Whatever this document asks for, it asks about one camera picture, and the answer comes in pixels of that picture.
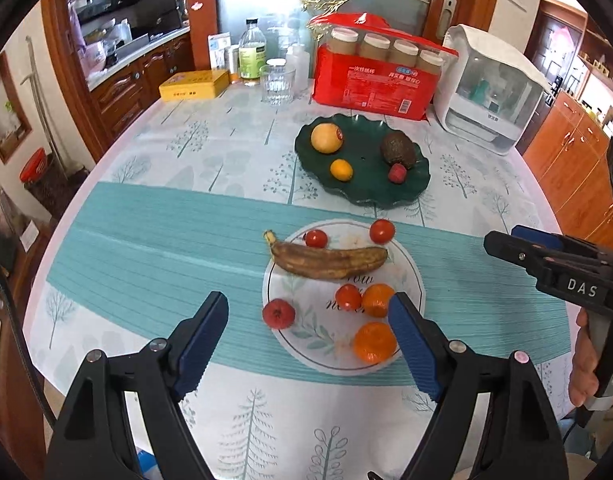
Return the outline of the person's right hand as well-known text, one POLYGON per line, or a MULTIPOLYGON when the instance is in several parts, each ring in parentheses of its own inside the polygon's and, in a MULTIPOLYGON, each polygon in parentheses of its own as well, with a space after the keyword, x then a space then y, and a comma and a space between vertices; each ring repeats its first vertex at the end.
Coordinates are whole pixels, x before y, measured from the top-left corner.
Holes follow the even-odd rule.
POLYGON ((575 408, 579 408, 588 398, 594 396, 599 388, 595 368, 599 358, 594 349, 589 332, 589 315, 581 309, 576 323, 579 327, 575 351, 572 356, 572 370, 569 379, 569 399, 575 408))

